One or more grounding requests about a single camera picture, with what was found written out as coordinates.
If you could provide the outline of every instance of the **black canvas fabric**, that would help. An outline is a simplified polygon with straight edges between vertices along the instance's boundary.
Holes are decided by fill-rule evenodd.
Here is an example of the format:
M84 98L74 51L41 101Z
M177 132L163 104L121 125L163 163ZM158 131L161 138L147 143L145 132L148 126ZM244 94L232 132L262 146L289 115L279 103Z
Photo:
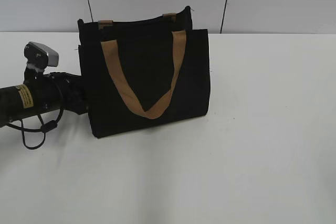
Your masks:
M191 18L191 8L186 6L183 11L176 14L176 20L170 17L160 16L148 20L135 22L113 22L113 26L103 29L98 28L98 22L84 23L78 20L79 39L81 45L90 44L97 41L108 41L117 38L137 38L148 36L161 31L192 30L193 22Z
M155 28L152 31L155 32L138 36L127 32L115 38L126 80L145 111L171 88L174 72L172 32ZM92 39L79 46L94 136L105 137L207 113L210 96L207 30L187 30L186 39L171 103L157 119L133 114L124 104L109 75L100 41Z

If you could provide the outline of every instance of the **label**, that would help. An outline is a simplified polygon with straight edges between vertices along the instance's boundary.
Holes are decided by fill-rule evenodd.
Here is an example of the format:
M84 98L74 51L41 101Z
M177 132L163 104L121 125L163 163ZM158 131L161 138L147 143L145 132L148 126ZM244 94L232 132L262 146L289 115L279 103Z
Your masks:
M34 106L33 98L27 86L22 84L22 85L16 86L16 88L19 91L22 104L23 104L23 108L27 109L27 108L33 107Z

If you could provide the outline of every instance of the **brown leather tab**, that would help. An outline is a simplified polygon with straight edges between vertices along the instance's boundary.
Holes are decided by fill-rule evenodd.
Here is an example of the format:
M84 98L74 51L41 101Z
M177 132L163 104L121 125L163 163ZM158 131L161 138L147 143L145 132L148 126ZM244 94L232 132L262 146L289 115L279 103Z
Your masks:
M101 30L106 26L113 26L113 20L100 20L98 21L98 29Z
M176 22L176 13L165 13L162 15L164 18L170 17L172 22Z
M136 115L148 119L156 119L164 113L164 111L168 108L170 104L178 75L180 73L180 68L183 62L186 46L185 31L173 31L172 34L174 75L171 83L171 88L147 111L143 110L139 99L127 83L119 59L117 41L110 40L101 42L101 48L103 50L106 66L109 70L110 77L113 80L113 83L127 108Z

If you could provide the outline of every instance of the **black cylinder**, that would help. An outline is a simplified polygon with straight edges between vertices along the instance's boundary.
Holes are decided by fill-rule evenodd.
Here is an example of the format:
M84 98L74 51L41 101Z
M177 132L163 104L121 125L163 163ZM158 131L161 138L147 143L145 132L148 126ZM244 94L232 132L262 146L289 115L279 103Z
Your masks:
M48 78L0 89L0 127L60 108L59 90Z

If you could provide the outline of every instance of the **white table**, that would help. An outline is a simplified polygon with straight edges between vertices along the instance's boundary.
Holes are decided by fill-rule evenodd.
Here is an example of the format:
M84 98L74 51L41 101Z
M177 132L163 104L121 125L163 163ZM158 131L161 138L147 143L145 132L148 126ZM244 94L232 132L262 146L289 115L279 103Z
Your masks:
M209 38L206 117L98 140L67 112L36 151L1 128L0 222L336 223L336 35ZM0 87L30 40L80 74L77 33L0 33Z

